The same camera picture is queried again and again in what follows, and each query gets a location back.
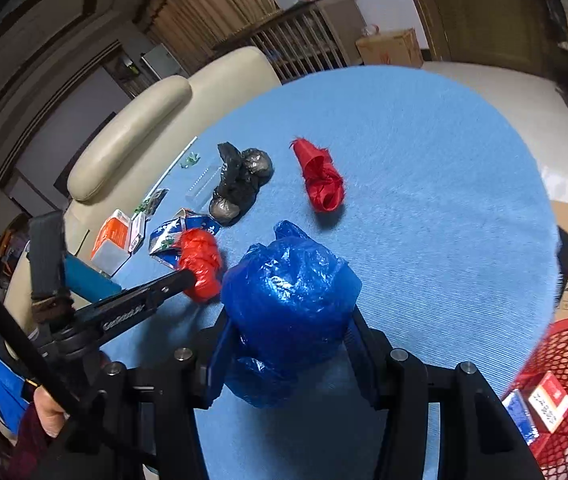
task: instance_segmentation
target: blue snack wrapper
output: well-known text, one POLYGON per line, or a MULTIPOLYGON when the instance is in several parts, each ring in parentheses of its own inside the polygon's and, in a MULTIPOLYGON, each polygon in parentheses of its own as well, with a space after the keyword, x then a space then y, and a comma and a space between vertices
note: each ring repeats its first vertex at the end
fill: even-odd
POLYGON ((346 260, 279 222, 275 241, 252 245, 222 282, 222 303, 241 333, 227 386, 257 407, 288 399, 299 372, 335 355, 360 290, 346 260))
POLYGON ((148 254, 158 262, 179 269, 181 249, 179 237, 188 229, 203 229, 215 236, 221 225, 209 215, 195 213, 190 209, 180 209, 172 220, 161 224, 151 233, 148 242, 148 254))
POLYGON ((518 430, 520 430, 526 445, 530 446, 539 436, 539 432, 538 428, 535 427, 533 418, 530 416, 530 412, 526 407, 526 402, 520 391, 517 389, 513 390, 502 401, 502 404, 506 408, 506 411, 509 412, 510 418, 513 419, 518 430))

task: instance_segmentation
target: beige sofa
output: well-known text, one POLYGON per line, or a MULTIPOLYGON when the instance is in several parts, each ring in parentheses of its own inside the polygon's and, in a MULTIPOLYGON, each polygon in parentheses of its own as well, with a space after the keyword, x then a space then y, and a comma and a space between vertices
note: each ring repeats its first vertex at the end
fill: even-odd
MULTIPOLYGON (((81 154, 68 178, 72 201, 64 215, 68 251, 86 263, 97 232, 115 210, 130 215, 194 137, 230 111, 280 86, 254 47, 235 50, 185 79, 171 76, 121 110, 81 154)), ((27 333, 30 264, 17 264, 4 304, 27 333)), ((76 298, 76 306, 84 301, 76 298)))

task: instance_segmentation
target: wooden door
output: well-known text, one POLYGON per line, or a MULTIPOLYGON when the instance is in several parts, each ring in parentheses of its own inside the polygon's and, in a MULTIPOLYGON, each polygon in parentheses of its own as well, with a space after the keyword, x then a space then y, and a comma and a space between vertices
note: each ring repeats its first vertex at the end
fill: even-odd
POLYGON ((415 0, 433 60, 545 73, 544 0, 415 0))

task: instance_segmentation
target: blue tablecloth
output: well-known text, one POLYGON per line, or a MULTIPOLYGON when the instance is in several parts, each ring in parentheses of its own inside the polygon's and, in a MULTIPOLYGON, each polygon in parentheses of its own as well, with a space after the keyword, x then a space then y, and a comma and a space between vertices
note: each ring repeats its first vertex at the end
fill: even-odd
MULTIPOLYGON (((557 231, 535 161, 491 105, 420 70, 307 76, 203 133, 192 146, 201 161, 165 177, 170 192, 147 232, 193 206, 187 195, 219 166, 226 140, 266 150, 275 166, 248 214, 217 235, 228 266, 288 219, 350 262, 366 321, 392 345, 429 364, 472 360, 504 392, 552 318, 557 231), (289 148, 296 137, 330 149, 346 187, 337 214, 312 212, 289 148)), ((133 286, 166 272, 145 242, 115 279, 133 286)), ((129 367, 156 363, 220 308, 180 295, 104 350, 129 367)), ((360 397, 345 350, 303 377, 284 407, 258 410, 224 388, 196 417, 211 480, 370 479, 385 421, 360 397)), ((438 434, 432 416, 425 478, 435 478, 438 434)))

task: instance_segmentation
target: orange and white box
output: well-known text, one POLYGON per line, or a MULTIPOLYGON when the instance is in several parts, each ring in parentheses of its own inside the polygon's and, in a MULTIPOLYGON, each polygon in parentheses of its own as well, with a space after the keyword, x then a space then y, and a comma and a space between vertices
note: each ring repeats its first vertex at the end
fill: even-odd
POLYGON ((568 394, 551 372, 546 372, 527 400, 534 419, 541 421, 549 433, 559 427, 568 410, 568 394))
POLYGON ((130 219, 119 209, 106 219, 90 254, 91 263, 97 269, 112 276, 130 257, 130 219))

